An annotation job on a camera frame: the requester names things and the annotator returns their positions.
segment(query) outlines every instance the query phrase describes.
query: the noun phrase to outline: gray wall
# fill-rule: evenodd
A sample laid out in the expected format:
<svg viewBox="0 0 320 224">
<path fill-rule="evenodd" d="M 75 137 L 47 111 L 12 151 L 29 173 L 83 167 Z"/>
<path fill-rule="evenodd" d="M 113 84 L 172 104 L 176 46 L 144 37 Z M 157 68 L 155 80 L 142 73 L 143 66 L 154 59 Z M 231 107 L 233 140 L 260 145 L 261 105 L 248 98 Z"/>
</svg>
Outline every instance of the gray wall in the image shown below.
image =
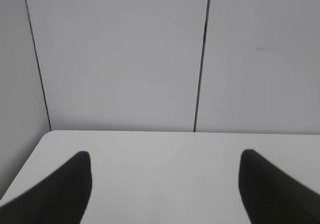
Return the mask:
<svg viewBox="0 0 320 224">
<path fill-rule="evenodd" d="M 211 0 L 197 131 L 320 134 L 320 0 Z"/>
<path fill-rule="evenodd" d="M 54 130 L 193 130 L 207 0 L 27 1 Z"/>
<path fill-rule="evenodd" d="M 48 131 L 25 0 L 0 0 L 0 197 Z"/>
</svg>

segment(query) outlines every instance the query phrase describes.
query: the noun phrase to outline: white table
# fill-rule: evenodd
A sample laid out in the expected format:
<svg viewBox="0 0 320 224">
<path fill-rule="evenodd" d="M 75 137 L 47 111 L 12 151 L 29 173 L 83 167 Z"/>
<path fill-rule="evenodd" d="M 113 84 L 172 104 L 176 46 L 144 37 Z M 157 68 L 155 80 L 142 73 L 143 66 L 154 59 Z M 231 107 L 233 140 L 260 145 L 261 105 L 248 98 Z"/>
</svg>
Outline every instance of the white table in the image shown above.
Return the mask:
<svg viewBox="0 0 320 224">
<path fill-rule="evenodd" d="M 0 205 L 88 151 L 93 185 L 82 224 L 249 224 L 238 190 L 245 149 L 320 193 L 320 135 L 53 131 Z"/>
</svg>

